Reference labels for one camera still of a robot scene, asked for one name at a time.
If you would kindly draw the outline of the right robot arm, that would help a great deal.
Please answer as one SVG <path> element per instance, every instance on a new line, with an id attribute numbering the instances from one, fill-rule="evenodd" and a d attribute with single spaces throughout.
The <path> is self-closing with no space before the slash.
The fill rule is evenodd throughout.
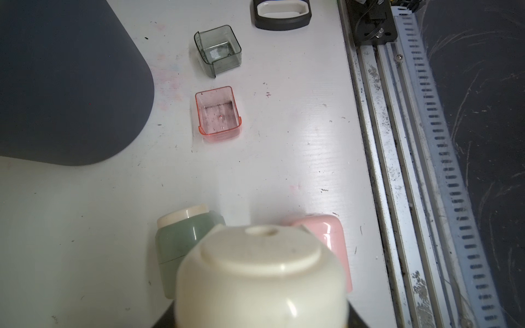
<path id="1" fill-rule="evenodd" d="M 412 12 L 419 9 L 423 1 L 379 1 L 347 0 L 347 12 L 351 35 L 355 46 L 377 46 L 394 42 L 398 38 L 393 7 L 402 7 Z"/>

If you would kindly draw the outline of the yellow sharpener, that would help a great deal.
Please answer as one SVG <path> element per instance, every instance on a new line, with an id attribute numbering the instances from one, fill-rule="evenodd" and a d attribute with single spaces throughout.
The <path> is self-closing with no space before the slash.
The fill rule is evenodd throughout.
<path id="1" fill-rule="evenodd" d="M 307 228 L 217 225 L 176 277 L 177 327 L 346 327 L 347 278 Z"/>

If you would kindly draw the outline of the green pencil sharpener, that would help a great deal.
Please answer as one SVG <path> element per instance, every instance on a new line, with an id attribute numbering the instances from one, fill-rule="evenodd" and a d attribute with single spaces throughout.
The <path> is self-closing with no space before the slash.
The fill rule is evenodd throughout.
<path id="1" fill-rule="evenodd" d="M 224 218 L 205 204 L 178 210 L 157 220 L 155 246 L 167 299 L 175 298 L 176 274 L 186 255 Z"/>

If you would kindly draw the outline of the clear green-sharpener tray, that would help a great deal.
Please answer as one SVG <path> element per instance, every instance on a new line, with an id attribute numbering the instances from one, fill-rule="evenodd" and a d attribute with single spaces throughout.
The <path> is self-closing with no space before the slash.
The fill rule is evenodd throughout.
<path id="1" fill-rule="evenodd" d="M 210 78 L 214 79 L 218 74 L 237 68 L 242 63 L 242 47 L 229 25 L 197 31 L 194 42 L 201 66 Z"/>

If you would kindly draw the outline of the pink shavings tray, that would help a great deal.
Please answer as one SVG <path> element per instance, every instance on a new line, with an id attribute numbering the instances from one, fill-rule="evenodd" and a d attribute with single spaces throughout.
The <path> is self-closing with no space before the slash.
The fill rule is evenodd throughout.
<path id="1" fill-rule="evenodd" d="M 195 100 L 198 131 L 206 142 L 224 142 L 240 135 L 242 117 L 230 86 L 197 92 Z"/>

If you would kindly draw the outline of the pink sharpener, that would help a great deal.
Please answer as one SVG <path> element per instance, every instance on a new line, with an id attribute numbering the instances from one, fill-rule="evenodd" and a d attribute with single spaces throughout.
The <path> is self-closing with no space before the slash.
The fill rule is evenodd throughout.
<path id="1" fill-rule="evenodd" d="M 353 290 L 347 245 L 343 224 L 335 215 L 311 214 L 289 217 L 282 221 L 284 226 L 304 226 L 317 237 L 339 259 L 345 270 L 347 293 Z"/>

